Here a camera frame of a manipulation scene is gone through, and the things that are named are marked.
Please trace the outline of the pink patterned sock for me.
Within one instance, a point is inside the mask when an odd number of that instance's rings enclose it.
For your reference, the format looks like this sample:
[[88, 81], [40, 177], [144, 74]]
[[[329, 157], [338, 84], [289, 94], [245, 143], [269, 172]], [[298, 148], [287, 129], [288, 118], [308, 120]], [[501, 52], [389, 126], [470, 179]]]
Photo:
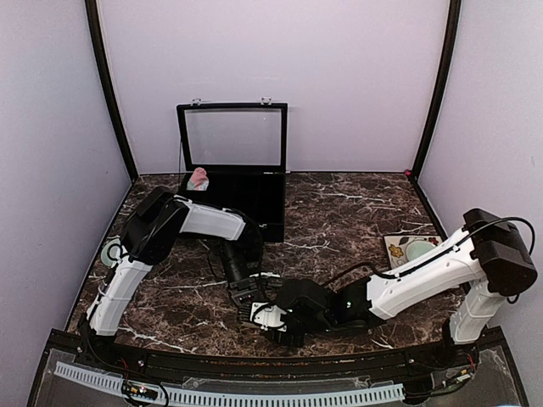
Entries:
[[207, 176], [207, 171], [202, 168], [196, 168], [186, 186], [187, 191], [196, 191], [196, 192], [205, 192], [210, 184], [209, 178]]

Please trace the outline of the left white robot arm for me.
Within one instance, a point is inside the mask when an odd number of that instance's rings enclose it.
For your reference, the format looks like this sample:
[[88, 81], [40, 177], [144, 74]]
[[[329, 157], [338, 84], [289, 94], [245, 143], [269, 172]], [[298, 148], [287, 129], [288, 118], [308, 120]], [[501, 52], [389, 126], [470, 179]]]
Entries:
[[180, 237], [219, 242], [227, 289], [236, 306], [266, 303], [264, 241], [258, 224], [237, 209], [194, 202], [156, 187], [130, 214], [120, 237], [104, 248], [109, 273], [79, 321], [81, 332], [98, 336], [87, 344], [86, 354], [102, 370], [120, 362], [119, 349], [103, 337], [116, 335], [139, 284], [169, 257]]

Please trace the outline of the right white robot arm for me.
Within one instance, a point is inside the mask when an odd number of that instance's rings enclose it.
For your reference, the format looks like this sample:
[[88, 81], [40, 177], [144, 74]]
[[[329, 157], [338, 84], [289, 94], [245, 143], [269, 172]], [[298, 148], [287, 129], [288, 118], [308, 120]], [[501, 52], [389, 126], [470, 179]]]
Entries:
[[463, 226], [418, 258], [389, 271], [373, 270], [337, 292], [309, 279], [288, 279], [273, 300], [248, 302], [238, 311], [246, 326], [269, 340], [301, 347], [309, 333], [367, 332], [415, 304], [464, 283], [470, 290], [445, 323], [446, 339], [433, 360], [452, 367], [475, 343], [504, 302], [515, 303], [538, 272], [517, 227], [528, 221], [500, 218], [482, 209], [463, 216]]

